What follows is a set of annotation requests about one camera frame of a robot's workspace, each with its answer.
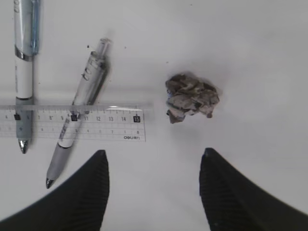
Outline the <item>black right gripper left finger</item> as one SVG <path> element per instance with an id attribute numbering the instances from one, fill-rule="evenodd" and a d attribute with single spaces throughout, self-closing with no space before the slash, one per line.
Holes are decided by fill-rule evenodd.
<path id="1" fill-rule="evenodd" d="M 99 231 L 110 192 L 109 165 L 98 150 L 76 173 L 29 207 L 2 220 L 2 231 Z"/>

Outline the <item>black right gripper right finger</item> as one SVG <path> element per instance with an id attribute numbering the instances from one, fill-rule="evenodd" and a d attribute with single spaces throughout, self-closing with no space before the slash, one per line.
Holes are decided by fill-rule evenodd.
<path id="1" fill-rule="evenodd" d="M 201 159 L 199 194 L 212 231 L 306 231 L 307 214 L 250 181 L 215 149 Z"/>

